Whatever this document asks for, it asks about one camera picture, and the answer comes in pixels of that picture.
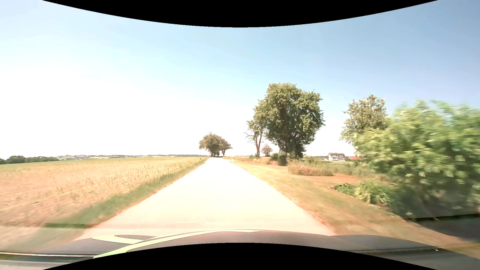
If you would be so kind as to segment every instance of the white house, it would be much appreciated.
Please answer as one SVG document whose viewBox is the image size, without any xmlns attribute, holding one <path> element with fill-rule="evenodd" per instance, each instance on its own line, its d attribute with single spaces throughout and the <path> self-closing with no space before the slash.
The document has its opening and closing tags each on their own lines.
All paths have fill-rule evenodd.
<svg viewBox="0 0 480 270">
<path fill-rule="evenodd" d="M 344 153 L 328 153 L 328 160 L 345 161 Z"/>
</svg>

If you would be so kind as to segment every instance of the blue sky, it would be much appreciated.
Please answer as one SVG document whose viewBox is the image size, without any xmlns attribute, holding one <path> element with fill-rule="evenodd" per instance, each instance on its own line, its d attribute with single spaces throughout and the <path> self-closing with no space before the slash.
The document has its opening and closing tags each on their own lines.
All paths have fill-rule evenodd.
<svg viewBox="0 0 480 270">
<path fill-rule="evenodd" d="M 243 132 L 269 83 L 323 100 L 306 154 L 339 141 L 353 99 L 392 112 L 416 99 L 480 105 L 480 2 L 438 0 L 333 22 L 214 28 L 134 20 L 37 0 L 0 1 L 0 158 L 204 154 L 212 131 Z"/>
</svg>

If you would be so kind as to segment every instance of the narrow country road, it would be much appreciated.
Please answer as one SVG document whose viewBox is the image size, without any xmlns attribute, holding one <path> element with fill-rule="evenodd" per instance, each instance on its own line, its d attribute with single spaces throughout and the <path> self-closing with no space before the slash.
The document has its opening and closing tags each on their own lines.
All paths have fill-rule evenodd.
<svg viewBox="0 0 480 270">
<path fill-rule="evenodd" d="M 335 235 L 262 180 L 231 161 L 210 158 L 143 202 L 87 230 L 79 239 L 221 229 Z"/>
</svg>

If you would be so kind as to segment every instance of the road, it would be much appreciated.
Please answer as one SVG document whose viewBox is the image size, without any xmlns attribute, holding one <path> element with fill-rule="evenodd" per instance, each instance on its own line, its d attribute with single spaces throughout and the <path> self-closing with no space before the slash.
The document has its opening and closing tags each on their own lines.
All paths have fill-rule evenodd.
<svg viewBox="0 0 480 270">
<path fill-rule="evenodd" d="M 335 235 L 329 228 L 229 160 L 205 164 L 79 239 L 258 229 Z"/>
</svg>

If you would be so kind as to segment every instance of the dry crop field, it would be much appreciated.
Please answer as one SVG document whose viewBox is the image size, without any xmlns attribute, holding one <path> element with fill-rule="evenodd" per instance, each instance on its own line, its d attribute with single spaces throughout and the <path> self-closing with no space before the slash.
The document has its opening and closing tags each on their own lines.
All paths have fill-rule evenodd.
<svg viewBox="0 0 480 270">
<path fill-rule="evenodd" d="M 41 226 L 198 161 L 174 157 L 0 165 L 0 226 Z"/>
</svg>

